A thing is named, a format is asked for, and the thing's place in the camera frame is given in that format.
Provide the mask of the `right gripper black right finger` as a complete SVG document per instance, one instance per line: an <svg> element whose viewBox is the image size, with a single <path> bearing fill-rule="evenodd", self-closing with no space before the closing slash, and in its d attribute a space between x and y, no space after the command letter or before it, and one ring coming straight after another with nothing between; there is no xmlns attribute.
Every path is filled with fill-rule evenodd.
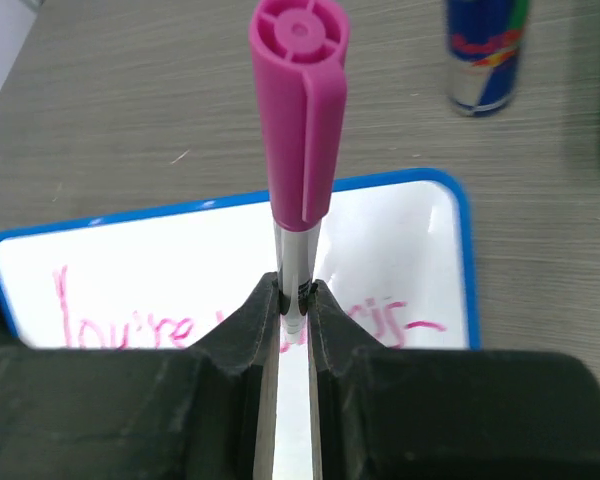
<svg viewBox="0 0 600 480"><path fill-rule="evenodd" d="M318 479L600 479L600 384L556 352L393 349L308 304Z"/></svg>

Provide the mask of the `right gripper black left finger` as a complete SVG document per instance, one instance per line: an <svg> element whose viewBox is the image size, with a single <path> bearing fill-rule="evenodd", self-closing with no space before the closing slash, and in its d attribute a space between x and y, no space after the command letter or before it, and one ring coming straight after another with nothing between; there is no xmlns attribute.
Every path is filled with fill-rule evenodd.
<svg viewBox="0 0 600 480"><path fill-rule="evenodd" d="M34 350L0 313L0 479L268 479L278 291L182 350Z"/></svg>

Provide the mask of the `blue framed whiteboard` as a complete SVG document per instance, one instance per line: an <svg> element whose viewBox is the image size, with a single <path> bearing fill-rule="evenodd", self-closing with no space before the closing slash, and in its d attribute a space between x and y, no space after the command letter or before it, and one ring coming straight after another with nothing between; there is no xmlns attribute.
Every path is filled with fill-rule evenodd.
<svg viewBox="0 0 600 480"><path fill-rule="evenodd" d="M250 296L277 260L266 192L0 233L0 313L34 350L182 350ZM476 349L470 209L434 169L340 179L316 282L390 348ZM314 479L308 322L279 324L273 474Z"/></svg>

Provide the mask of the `magenta capped marker pen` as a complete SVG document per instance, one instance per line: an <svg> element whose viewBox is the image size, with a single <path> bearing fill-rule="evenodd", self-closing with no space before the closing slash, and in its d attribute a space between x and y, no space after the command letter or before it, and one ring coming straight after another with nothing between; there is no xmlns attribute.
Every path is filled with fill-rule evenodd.
<svg viewBox="0 0 600 480"><path fill-rule="evenodd" d="M349 18L334 1L261 1L249 45L272 215L281 325L304 329L347 101Z"/></svg>

